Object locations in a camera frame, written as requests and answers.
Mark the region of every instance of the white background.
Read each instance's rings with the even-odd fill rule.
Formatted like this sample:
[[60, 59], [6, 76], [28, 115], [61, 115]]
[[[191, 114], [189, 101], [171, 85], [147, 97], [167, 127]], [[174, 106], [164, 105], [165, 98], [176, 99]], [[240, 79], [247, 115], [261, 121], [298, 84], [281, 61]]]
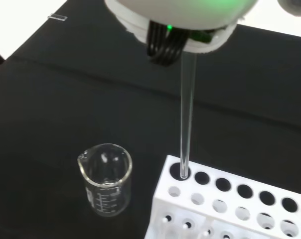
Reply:
[[[65, 2], [0, 0], [0, 54], [3, 58], [18, 49]], [[277, 0], [259, 0], [240, 24], [301, 36], [301, 17], [285, 12]]]
[[6, 59], [66, 0], [0, 0], [0, 55]]

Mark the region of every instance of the beaker rim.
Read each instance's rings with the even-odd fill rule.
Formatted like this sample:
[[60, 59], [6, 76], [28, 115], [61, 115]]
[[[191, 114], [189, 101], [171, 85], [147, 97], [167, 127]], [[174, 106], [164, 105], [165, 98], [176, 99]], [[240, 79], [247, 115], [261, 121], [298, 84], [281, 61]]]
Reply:
[[91, 180], [91, 179], [87, 176], [87, 174], [85, 173], [85, 170], [84, 170], [84, 168], [83, 168], [83, 165], [82, 165], [82, 163], [80, 162], [80, 156], [79, 156], [79, 157], [77, 158], [77, 162], [78, 162], [78, 164], [79, 164], [81, 174], [83, 175], [84, 179], [85, 179], [89, 184], [91, 184], [91, 185], [93, 185], [93, 186], [95, 186], [95, 187], [99, 187], [99, 188], [113, 188], [113, 187], [118, 187], [118, 186], [124, 184], [125, 181], [130, 177], [130, 175], [131, 175], [131, 173], [132, 173], [133, 162], [132, 162], [131, 155], [127, 152], [126, 149], [124, 149], [123, 147], [121, 147], [121, 146], [119, 146], [119, 145], [117, 145], [117, 144], [113, 144], [113, 143], [103, 143], [103, 144], [95, 145], [95, 146], [89, 148], [88, 150], [93, 149], [93, 148], [97, 148], [97, 147], [100, 147], [100, 146], [103, 146], [103, 145], [112, 145], [112, 146], [118, 147], [118, 148], [122, 149], [123, 152], [126, 154], [127, 159], [128, 159], [128, 161], [129, 161], [129, 167], [128, 167], [128, 169], [127, 169], [125, 175], [124, 175], [120, 180], [118, 180], [117, 182], [112, 183], [112, 184], [106, 184], [106, 185], [104, 185], [104, 184], [96, 183], [96, 182], [94, 182], [93, 180]]

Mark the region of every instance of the white test tube rack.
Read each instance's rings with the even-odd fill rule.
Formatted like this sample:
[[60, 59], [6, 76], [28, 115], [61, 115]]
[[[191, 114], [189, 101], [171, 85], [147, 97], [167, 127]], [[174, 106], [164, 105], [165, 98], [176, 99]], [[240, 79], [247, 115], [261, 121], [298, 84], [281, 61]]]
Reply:
[[168, 156], [145, 239], [301, 239], [301, 194], [189, 162], [174, 179]]

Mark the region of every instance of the glass beaker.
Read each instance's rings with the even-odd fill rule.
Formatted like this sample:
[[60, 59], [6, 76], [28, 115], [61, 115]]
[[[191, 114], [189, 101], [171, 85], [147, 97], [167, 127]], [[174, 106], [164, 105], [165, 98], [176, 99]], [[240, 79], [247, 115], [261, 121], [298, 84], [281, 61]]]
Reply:
[[93, 210], [100, 216], [121, 213], [131, 198], [132, 159], [115, 144], [100, 144], [77, 158]]

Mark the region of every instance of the black tablecloth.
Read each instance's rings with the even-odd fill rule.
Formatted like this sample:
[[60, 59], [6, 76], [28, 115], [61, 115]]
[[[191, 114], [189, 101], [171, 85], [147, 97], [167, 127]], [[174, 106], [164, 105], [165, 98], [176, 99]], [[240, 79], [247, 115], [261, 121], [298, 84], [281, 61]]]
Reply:
[[[69, 17], [66, 22], [49, 20], [0, 67], [3, 238], [145, 235], [165, 157], [179, 155], [179, 66], [148, 63], [144, 47], [102, 7], [99, 1], [70, 0], [58, 11]], [[99, 17], [110, 21], [99, 22]], [[117, 31], [120, 39], [108, 36]], [[287, 57], [258, 54], [258, 45], [243, 44], [252, 55], [240, 60], [238, 55], [247, 54], [240, 49], [240, 35], [251, 40], [258, 39], [256, 33], [287, 46], [272, 47]], [[293, 60], [301, 59], [301, 52], [290, 50], [301, 46], [301, 38], [246, 27], [236, 34], [224, 51], [211, 54], [214, 63], [208, 55], [200, 57], [191, 159], [301, 193], [301, 61]], [[238, 55], [230, 55], [231, 45], [237, 45]], [[263, 55], [264, 61], [254, 54]], [[212, 70], [218, 68], [217, 61], [226, 65], [232, 57], [238, 61], [237, 70]], [[268, 65], [271, 57], [284, 65], [290, 58], [296, 75], [288, 74], [289, 66], [282, 69], [285, 73], [275, 74]], [[224, 85], [225, 77], [239, 69], [242, 77]], [[266, 69], [269, 75], [263, 77]], [[246, 77], [249, 83], [243, 83]], [[267, 81], [278, 86], [276, 91]], [[233, 92], [236, 84], [238, 92]], [[264, 100], [270, 96], [276, 98], [274, 105]], [[211, 103], [212, 98], [222, 101]], [[83, 150], [107, 142], [127, 149], [134, 165], [129, 208], [112, 219], [100, 218], [90, 209], [76, 162]]]

